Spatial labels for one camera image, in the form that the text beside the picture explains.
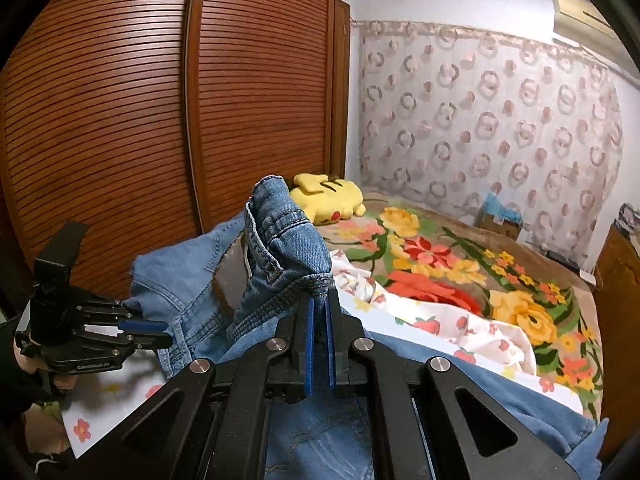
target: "jeans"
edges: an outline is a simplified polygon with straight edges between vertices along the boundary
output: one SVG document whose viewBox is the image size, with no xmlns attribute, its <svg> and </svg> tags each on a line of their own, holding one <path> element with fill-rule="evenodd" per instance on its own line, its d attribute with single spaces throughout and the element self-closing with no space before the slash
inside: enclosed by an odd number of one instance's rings
<svg viewBox="0 0 640 480">
<path fill-rule="evenodd" d="M 228 248 L 244 234 L 248 281 L 230 313 L 213 291 L 212 275 Z M 139 256 L 131 298 L 145 317 L 169 324 L 174 344 L 159 351 L 170 378 L 191 360 L 220 363 L 240 357 L 273 336 L 302 291 L 320 314 L 330 286 L 331 260 L 324 241 L 289 198 L 284 181 L 261 180 L 238 215 L 213 231 Z M 369 334 L 398 355 L 420 362 L 436 355 L 425 346 Z M 292 406 L 274 401 L 266 462 L 268 480 L 372 479 L 366 410 L 354 399 L 335 399 L 327 387 L 326 348 L 317 343 L 314 392 Z M 592 420 L 484 368 L 449 357 L 540 440 L 569 462 L 582 480 L 600 473 L 596 459 L 606 422 Z"/>
</svg>

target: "metal pivot bolt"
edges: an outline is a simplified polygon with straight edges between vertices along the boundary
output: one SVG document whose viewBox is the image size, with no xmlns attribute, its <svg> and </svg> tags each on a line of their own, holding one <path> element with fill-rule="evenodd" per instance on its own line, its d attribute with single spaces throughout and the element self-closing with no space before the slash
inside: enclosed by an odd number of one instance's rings
<svg viewBox="0 0 640 480">
<path fill-rule="evenodd" d="M 267 341 L 267 348 L 272 352 L 279 352 L 287 345 L 286 341 L 284 341 L 281 337 L 272 337 Z"/>
<path fill-rule="evenodd" d="M 446 357 L 434 357 L 429 364 L 437 372 L 446 372 L 451 368 L 451 362 Z"/>
<path fill-rule="evenodd" d="M 194 374 L 203 374 L 209 370 L 209 361 L 206 359 L 196 359 L 195 361 L 191 361 L 189 365 L 189 370 L 191 370 Z"/>
<path fill-rule="evenodd" d="M 358 350 L 368 352 L 373 348 L 373 341 L 368 337 L 359 337 L 356 339 L 356 341 L 353 342 L 353 346 L 355 346 Z"/>
</svg>

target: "patterned curtain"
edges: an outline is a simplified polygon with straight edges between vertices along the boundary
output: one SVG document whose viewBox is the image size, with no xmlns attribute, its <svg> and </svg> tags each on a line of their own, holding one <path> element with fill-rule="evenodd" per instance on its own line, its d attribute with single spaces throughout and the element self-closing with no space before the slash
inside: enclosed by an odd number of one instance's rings
<svg viewBox="0 0 640 480">
<path fill-rule="evenodd" d="M 364 186 L 454 218 L 492 191 L 538 243 L 581 264 L 622 156 L 607 68 L 484 29 L 361 27 Z"/>
</svg>

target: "brown floral blanket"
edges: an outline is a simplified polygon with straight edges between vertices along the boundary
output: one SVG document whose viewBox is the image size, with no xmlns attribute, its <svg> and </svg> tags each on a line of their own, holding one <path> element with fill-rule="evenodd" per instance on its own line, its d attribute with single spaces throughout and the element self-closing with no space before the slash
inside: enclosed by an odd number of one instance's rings
<svg viewBox="0 0 640 480">
<path fill-rule="evenodd" d="M 593 297 L 564 267 L 513 240 L 380 193 L 365 195 L 362 218 L 319 227 L 390 292 L 455 304 L 521 327 L 538 375 L 577 392 L 600 418 L 602 348 Z"/>
</svg>

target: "plush toy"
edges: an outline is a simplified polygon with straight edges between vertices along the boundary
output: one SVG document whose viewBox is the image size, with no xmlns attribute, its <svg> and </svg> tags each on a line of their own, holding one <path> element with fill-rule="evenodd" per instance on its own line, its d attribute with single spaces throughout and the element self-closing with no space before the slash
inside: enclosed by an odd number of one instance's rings
<svg viewBox="0 0 640 480">
<path fill-rule="evenodd" d="M 350 180 L 329 180 L 326 175 L 301 173 L 295 176 L 293 183 L 297 187 L 289 195 L 314 225 L 364 215 L 362 192 Z"/>
</svg>

